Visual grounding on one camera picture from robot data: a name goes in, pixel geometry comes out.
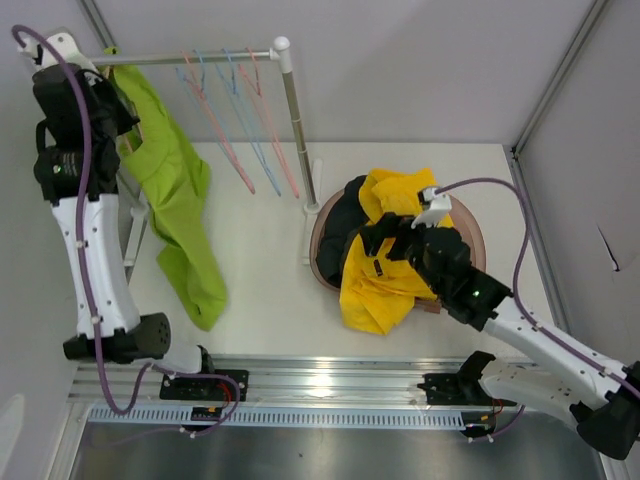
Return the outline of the navy dark shorts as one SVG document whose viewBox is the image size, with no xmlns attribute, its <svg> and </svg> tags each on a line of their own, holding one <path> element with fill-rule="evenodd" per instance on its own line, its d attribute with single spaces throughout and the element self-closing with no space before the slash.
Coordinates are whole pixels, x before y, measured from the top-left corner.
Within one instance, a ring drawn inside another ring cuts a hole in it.
<svg viewBox="0 0 640 480">
<path fill-rule="evenodd" d="M 322 279 L 334 288 L 341 287 L 346 256 L 358 229 L 369 221 L 359 200 L 366 179 L 360 175 L 345 185 L 323 223 L 315 261 Z"/>
</svg>

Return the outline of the yellow shorts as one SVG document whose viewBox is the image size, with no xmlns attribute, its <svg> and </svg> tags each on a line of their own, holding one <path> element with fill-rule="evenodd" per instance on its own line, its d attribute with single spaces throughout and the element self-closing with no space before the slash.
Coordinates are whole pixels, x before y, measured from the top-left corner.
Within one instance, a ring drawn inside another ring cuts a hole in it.
<svg viewBox="0 0 640 480">
<path fill-rule="evenodd" d="M 432 170 L 400 173 L 371 170 L 359 190 L 358 200 L 367 225 L 385 213 L 416 216 L 421 211 L 418 192 L 434 186 Z M 393 240 L 386 239 L 374 257 L 365 255 L 363 240 L 356 235 L 346 255 L 339 304 L 346 327 L 386 335 L 414 309 L 418 300 L 436 302 L 436 295 L 405 260 L 386 258 Z"/>
</svg>

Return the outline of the lime green shorts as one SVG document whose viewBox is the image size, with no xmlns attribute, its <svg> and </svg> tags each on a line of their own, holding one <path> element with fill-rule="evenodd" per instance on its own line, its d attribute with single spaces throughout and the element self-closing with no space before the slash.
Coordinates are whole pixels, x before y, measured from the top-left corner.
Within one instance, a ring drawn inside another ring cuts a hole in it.
<svg viewBox="0 0 640 480">
<path fill-rule="evenodd" d="M 139 118 L 139 128 L 126 136 L 122 164 L 144 192 L 152 230 L 164 243 L 157 263 L 191 322 L 210 331 L 228 301 L 202 222 L 210 167 L 137 67 L 113 65 L 108 78 Z"/>
</svg>

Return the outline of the blue hanger with olive shorts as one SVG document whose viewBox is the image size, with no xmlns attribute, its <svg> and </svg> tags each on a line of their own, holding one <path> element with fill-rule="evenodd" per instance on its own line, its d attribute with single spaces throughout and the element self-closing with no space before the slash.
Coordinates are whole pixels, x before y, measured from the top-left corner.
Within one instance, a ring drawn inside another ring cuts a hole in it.
<svg viewBox="0 0 640 480">
<path fill-rule="evenodd" d="M 200 70 L 201 68 L 204 68 L 206 74 L 207 74 L 207 70 L 206 70 L 206 62 L 204 60 L 204 55 L 201 54 L 198 50 L 193 50 L 193 53 L 195 54 L 197 60 L 198 60 L 198 64 L 200 66 Z M 206 82 L 205 82 L 205 91 L 207 93 L 207 96 L 211 102 L 211 105 L 214 107 L 215 109 L 215 113 L 217 114 L 220 122 L 222 123 L 223 127 L 225 128 L 226 134 L 228 136 L 229 141 L 232 144 L 232 141 L 230 139 L 230 135 L 229 135 L 229 130 L 228 128 L 224 125 L 224 121 L 222 119 L 222 116 L 217 112 L 217 108 L 215 106 L 213 97 L 208 93 L 208 89 L 206 86 Z M 278 183 L 278 181 L 276 180 L 276 176 L 273 173 L 272 169 L 270 168 L 270 166 L 268 165 L 267 159 L 266 159 L 266 155 L 264 153 L 264 150 L 261 146 L 261 142 L 258 140 L 258 135 L 257 135 L 257 128 L 255 125 L 254 120 L 250 117 L 249 111 L 248 111 L 248 107 L 246 106 L 245 103 L 245 99 L 242 101 L 238 101 L 235 99 L 230 99 L 229 96 L 227 95 L 229 104 L 236 116 L 236 119 L 242 129 L 242 131 L 244 132 L 244 134 L 246 135 L 247 139 L 249 140 L 249 144 L 254 152 L 254 155 L 256 156 L 256 159 L 259 163 L 259 165 L 261 166 L 261 168 L 263 169 L 267 179 L 269 180 L 272 188 L 274 189 L 276 195 L 278 197 L 282 196 L 282 190 L 280 188 L 280 185 Z"/>
</svg>

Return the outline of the pink wire hanger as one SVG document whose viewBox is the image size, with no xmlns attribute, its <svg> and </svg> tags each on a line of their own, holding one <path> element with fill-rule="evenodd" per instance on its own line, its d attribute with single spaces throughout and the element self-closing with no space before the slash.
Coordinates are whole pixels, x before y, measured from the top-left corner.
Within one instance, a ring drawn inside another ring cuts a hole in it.
<svg viewBox="0 0 640 480">
<path fill-rule="evenodd" d="M 291 192 L 295 199 L 300 198 L 300 190 L 298 184 L 294 178 L 291 168 L 287 162 L 286 156 L 283 152 L 279 136 L 277 134 L 275 124 L 272 118 L 272 114 L 269 108 L 268 101 L 266 100 L 260 80 L 260 70 L 258 67 L 258 59 L 256 53 L 249 47 L 245 48 L 249 54 L 249 58 L 253 67 L 253 75 L 250 75 L 247 70 L 239 65 L 237 67 L 238 72 L 244 82 L 244 86 L 249 88 L 249 99 L 253 105 L 255 114 L 261 125 L 263 132 L 267 135 L 272 150 L 278 160 L 279 166 L 285 179 L 291 189 Z"/>
</svg>

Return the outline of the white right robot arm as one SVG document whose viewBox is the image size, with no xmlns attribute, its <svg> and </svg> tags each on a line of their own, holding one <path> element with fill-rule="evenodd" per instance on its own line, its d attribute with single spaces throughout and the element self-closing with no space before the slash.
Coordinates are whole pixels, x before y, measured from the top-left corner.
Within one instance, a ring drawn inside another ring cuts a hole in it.
<svg viewBox="0 0 640 480">
<path fill-rule="evenodd" d="M 364 252 L 405 261 L 459 323 L 525 354 L 543 373 L 519 372 L 480 352 L 483 366 L 460 374 L 458 395 L 512 401 L 563 421 L 599 453 L 628 457 L 639 439 L 639 365 L 598 353 L 525 308 L 515 291 L 477 269 L 469 246 L 448 227 L 416 226 L 410 216 L 385 214 L 360 230 Z"/>
</svg>

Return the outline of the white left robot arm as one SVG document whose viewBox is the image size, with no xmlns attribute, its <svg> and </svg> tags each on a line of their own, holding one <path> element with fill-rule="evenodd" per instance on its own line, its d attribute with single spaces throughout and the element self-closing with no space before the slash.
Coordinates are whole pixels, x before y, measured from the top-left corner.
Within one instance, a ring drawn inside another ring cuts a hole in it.
<svg viewBox="0 0 640 480">
<path fill-rule="evenodd" d="M 76 334 L 63 344 L 72 361 L 149 361 L 185 372 L 182 388 L 197 400 L 216 390 L 200 346 L 175 340 L 168 317 L 139 313 L 125 275 L 118 233 L 120 158 L 116 141 L 139 122 L 100 73 L 76 64 L 32 77 L 45 114 L 36 126 L 34 175 L 59 225 L 77 304 Z"/>
</svg>

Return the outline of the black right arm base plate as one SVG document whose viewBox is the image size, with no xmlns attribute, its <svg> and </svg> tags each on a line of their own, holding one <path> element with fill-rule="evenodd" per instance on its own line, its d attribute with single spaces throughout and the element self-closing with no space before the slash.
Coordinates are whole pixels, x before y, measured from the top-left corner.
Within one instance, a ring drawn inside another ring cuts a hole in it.
<svg viewBox="0 0 640 480">
<path fill-rule="evenodd" d="M 481 400 L 474 383 L 457 373 L 427 373 L 416 387 L 423 391 L 429 405 L 479 405 Z"/>
</svg>

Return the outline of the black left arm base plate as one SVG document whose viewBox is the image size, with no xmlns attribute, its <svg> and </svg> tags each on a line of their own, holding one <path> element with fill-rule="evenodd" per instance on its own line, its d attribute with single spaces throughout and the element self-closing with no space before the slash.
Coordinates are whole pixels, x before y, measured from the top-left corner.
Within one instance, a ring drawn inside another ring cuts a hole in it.
<svg viewBox="0 0 640 480">
<path fill-rule="evenodd" d="M 250 376 L 248 370 L 222 369 L 216 370 L 215 374 L 234 380 L 240 389 L 240 401 L 246 400 Z M 171 379 L 164 375 L 159 397 L 162 400 L 234 402 L 238 395 L 226 380 L 184 377 Z"/>
</svg>

